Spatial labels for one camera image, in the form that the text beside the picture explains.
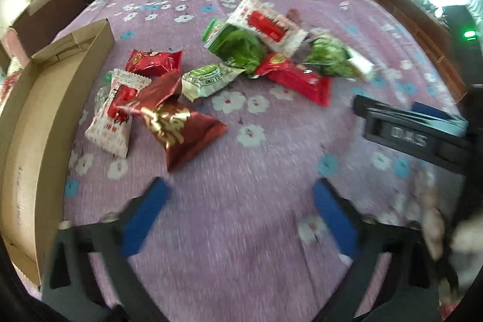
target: snack bag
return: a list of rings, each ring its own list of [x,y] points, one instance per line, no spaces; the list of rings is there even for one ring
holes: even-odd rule
[[[181,78],[183,95],[189,101],[195,101],[199,97],[208,97],[223,89],[243,72],[243,69],[228,67],[223,65],[223,63],[206,65],[191,70],[184,73]]]
[[[95,115],[85,136],[99,147],[126,158],[132,118],[117,110],[115,104],[134,98],[151,80],[141,75],[115,69],[106,102]]]
[[[272,51],[287,57],[294,54],[308,35],[307,31],[259,0],[242,0],[226,22],[254,33]]]
[[[268,55],[255,74],[266,75],[272,81],[299,92],[320,106],[330,106],[331,78],[322,77],[304,65],[295,65],[281,54]]]
[[[177,53],[156,53],[132,51],[126,64],[126,71],[144,75],[145,77],[161,77],[161,75],[171,70],[181,72],[181,57],[183,51]]]
[[[226,132],[226,125],[218,119],[179,103],[180,93],[181,75],[170,71],[144,88],[136,98],[116,104],[123,113],[144,117],[146,127],[165,149],[168,172],[190,161]]]
[[[267,55],[265,46],[258,38],[216,18],[206,28],[203,41],[209,52],[218,56],[227,66],[243,69],[248,77],[253,76]]]
[[[315,67],[321,74],[330,77],[352,78],[357,74],[349,62],[352,56],[349,48],[330,34],[320,34],[312,40],[312,50],[303,61],[304,65]]]

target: bed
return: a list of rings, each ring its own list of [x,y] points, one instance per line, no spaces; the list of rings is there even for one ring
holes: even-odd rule
[[[311,189],[328,177],[340,194],[381,222],[419,218],[417,190],[433,167],[366,141],[352,113],[355,94],[408,107],[414,100],[456,111],[438,73],[412,36],[373,0],[260,0],[279,12],[300,11],[308,30],[324,28],[376,64],[371,83],[337,78],[330,108],[260,78],[238,78],[198,111],[227,133],[200,156],[166,173],[163,148],[137,119],[126,160],[84,136],[105,72],[124,68],[133,49],[183,49],[183,70],[219,62],[201,35],[240,0],[96,0],[58,37],[107,18],[116,44],[85,103],[66,179],[66,220],[98,221],[163,176],[173,196],[154,224],[133,269],[159,308],[176,321],[310,321],[351,261],[330,234],[301,236],[315,215]],[[116,297],[102,262],[92,257],[108,304]],[[360,312],[375,300],[378,273]]]

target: red packaging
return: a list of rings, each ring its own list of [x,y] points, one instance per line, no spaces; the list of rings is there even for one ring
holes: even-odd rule
[[[253,74],[266,75],[273,82],[299,92],[320,106],[330,106],[332,79],[322,77],[304,65],[295,65],[281,54],[267,55]]]
[[[127,61],[125,70],[148,78],[161,77],[171,70],[181,72],[182,56],[183,51],[177,53],[144,53],[135,49]]]
[[[197,112],[178,102],[181,74],[170,71],[141,90],[132,100],[116,108],[127,114],[139,114],[166,151],[166,167],[173,172],[190,161],[226,132],[218,119]]]

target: blue gripper pad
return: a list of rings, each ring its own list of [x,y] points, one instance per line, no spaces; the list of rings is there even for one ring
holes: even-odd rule
[[[417,101],[412,103],[411,111],[417,112],[419,114],[434,116],[435,118],[440,118],[444,120],[451,119],[451,116],[449,116],[446,112],[438,110],[434,107],[427,106],[426,104],[418,103]]]
[[[151,226],[168,199],[170,199],[170,189],[160,178],[151,185],[138,210],[124,228],[122,254],[125,258],[139,252]]]
[[[355,259],[359,255],[357,230],[346,217],[323,180],[318,180],[313,186],[313,200],[341,254]]]

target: white snack bag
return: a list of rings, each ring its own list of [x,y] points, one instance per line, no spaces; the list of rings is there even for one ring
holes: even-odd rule
[[[309,34],[259,0],[242,0],[226,22],[258,36],[275,53],[290,58]]]
[[[109,96],[95,115],[89,128],[85,131],[87,139],[109,153],[126,158],[132,117],[118,114],[113,108],[110,109],[110,105],[119,89],[121,89],[122,93],[130,95],[126,97],[129,100],[150,83],[151,80],[149,78],[130,73],[129,71],[114,69]]]

